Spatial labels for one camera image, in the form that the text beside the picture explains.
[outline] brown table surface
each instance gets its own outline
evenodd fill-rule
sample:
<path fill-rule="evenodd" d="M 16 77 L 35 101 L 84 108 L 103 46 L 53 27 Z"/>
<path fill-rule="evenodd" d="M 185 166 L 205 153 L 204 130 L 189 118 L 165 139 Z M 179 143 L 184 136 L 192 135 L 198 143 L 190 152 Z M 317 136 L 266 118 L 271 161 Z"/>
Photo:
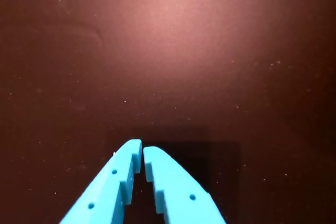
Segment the brown table surface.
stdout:
<path fill-rule="evenodd" d="M 335 17 L 334 0 L 0 0 L 2 222 L 58 222 L 135 137 L 228 224 L 336 223 Z M 136 175 L 124 223 L 163 223 L 151 187 Z"/>

